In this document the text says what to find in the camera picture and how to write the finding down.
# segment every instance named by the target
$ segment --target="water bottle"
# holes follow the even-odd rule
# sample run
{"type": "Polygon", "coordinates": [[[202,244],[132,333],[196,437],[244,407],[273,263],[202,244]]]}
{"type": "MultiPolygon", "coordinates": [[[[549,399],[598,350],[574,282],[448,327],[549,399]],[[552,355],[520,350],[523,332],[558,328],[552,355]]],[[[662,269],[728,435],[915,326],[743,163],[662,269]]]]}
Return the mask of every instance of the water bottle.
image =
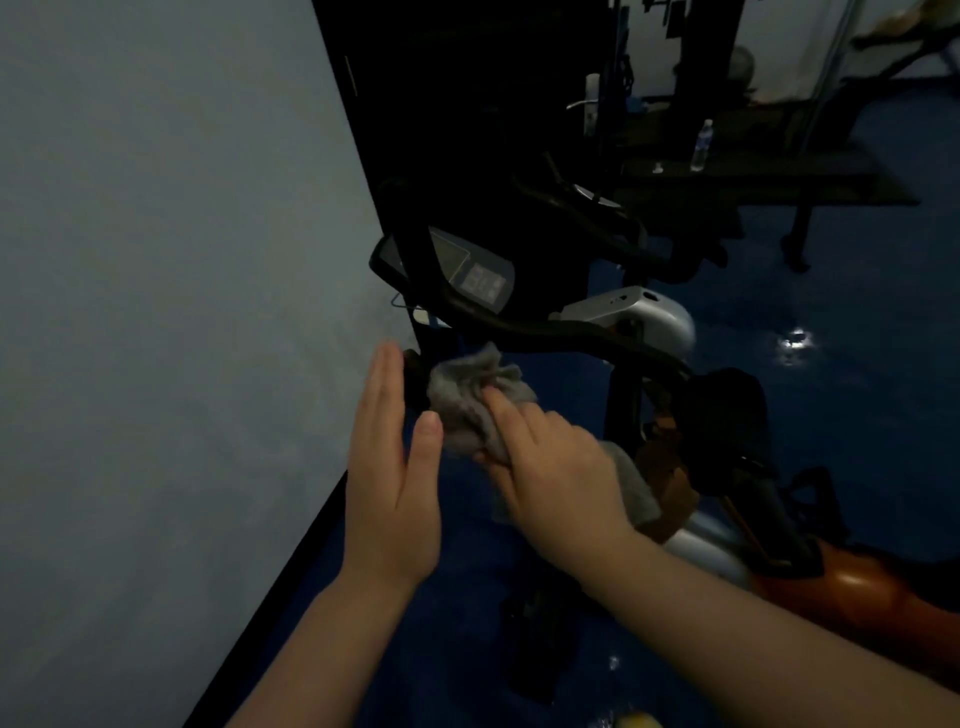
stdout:
{"type": "Polygon", "coordinates": [[[704,122],[704,128],[697,134],[697,143],[693,147],[693,159],[690,160],[691,172],[704,171],[711,141],[713,141],[713,119],[708,119],[704,122]]]}

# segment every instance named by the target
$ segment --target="gray cloth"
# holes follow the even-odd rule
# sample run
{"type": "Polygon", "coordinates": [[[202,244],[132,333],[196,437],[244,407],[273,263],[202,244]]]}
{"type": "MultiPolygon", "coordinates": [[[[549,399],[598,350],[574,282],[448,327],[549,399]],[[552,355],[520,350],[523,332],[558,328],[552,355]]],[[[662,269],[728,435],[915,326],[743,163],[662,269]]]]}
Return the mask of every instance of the gray cloth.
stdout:
{"type": "MultiPolygon", "coordinates": [[[[536,393],[522,380],[516,364],[500,365],[500,351],[492,343],[476,354],[435,366],[426,394],[430,408],[444,423],[444,446],[448,450],[467,457],[485,450],[493,460],[510,465],[510,453],[480,395],[488,386],[496,387],[515,404],[537,401],[536,393]]],[[[633,459],[615,443],[601,445],[616,466],[620,495],[630,522],[640,526],[658,519],[660,505],[633,459]]],[[[497,503],[497,511],[498,519],[504,519],[506,510],[502,503],[497,503]]]]}

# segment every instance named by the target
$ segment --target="gray towel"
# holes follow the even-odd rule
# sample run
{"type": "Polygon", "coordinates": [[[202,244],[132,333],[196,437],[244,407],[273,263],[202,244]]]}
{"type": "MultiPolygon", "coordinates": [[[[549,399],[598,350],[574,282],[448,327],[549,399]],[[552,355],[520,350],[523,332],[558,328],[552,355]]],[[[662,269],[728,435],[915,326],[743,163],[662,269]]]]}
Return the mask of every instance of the gray towel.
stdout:
{"type": "MultiPolygon", "coordinates": [[[[516,364],[500,366],[500,351],[492,343],[476,354],[435,366],[430,372],[426,394],[430,408],[444,423],[444,446],[448,450],[470,457],[483,449],[492,459],[509,465],[510,453],[504,447],[493,416],[480,394],[488,386],[496,387],[516,404],[537,401],[537,395],[522,380],[516,364]]],[[[620,495],[630,523],[640,526],[658,519],[660,505],[631,457],[619,445],[600,444],[616,466],[620,495]]],[[[499,520],[506,520],[503,503],[497,503],[496,516],[499,520]]]]}

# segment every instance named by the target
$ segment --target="digital display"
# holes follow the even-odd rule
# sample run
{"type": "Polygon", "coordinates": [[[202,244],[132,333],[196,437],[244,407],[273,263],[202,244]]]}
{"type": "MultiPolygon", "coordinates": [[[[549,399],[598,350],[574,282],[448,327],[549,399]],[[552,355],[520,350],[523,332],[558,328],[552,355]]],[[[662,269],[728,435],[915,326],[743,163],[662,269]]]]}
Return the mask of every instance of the digital display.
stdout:
{"type": "Polygon", "coordinates": [[[440,269],[444,272],[444,278],[453,280],[453,277],[460,270],[460,266],[470,257],[470,253],[436,231],[431,231],[430,236],[433,238],[433,249],[437,251],[437,259],[440,261],[440,269]]]}
{"type": "Polygon", "coordinates": [[[474,263],[464,282],[460,284],[460,289],[480,301],[493,305],[506,282],[507,279],[503,276],[499,276],[489,268],[484,268],[479,263],[474,263]]]}

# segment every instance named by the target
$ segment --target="bench leg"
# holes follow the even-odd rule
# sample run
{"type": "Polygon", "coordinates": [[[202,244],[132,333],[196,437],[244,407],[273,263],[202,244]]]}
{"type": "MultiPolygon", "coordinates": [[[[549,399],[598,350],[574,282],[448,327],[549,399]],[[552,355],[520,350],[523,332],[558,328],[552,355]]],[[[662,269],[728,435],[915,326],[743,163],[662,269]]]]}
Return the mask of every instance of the bench leg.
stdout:
{"type": "Polygon", "coordinates": [[[801,200],[797,205],[797,214],[793,219],[793,230],[780,241],[783,260],[794,273],[806,273],[810,270],[810,265],[804,257],[804,245],[806,244],[806,234],[810,230],[810,218],[812,216],[813,204],[807,200],[801,200]]]}

